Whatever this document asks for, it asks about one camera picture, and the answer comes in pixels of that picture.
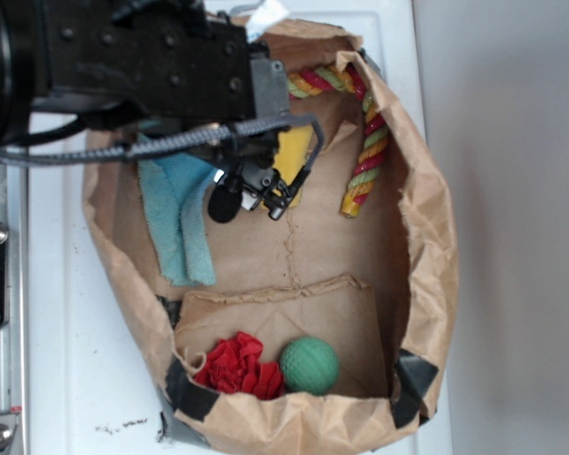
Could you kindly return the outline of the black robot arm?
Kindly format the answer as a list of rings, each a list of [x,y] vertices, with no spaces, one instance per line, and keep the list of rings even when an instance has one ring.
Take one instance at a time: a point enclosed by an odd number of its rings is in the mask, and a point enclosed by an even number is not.
[[[274,167],[285,69],[200,1],[0,1],[0,163],[136,161],[184,152],[224,181],[226,223],[298,193]]]

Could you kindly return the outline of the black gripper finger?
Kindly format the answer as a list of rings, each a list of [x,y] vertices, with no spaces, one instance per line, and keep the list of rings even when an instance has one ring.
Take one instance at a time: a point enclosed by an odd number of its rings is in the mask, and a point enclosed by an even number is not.
[[[253,159],[243,164],[241,208],[253,211],[260,205],[268,210],[268,216],[279,220],[288,209],[292,198],[288,186],[274,168],[261,168]]]
[[[245,185],[242,173],[243,165],[237,164],[233,171],[224,173],[217,182],[208,204],[208,214],[214,222],[226,224],[237,216]]]

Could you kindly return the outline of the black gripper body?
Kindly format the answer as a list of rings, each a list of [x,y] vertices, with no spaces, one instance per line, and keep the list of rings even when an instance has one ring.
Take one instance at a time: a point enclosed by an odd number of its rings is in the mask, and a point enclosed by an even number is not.
[[[264,43],[200,1],[45,1],[43,142],[137,125],[187,149],[216,124],[230,155],[271,159],[289,124],[285,71]]]

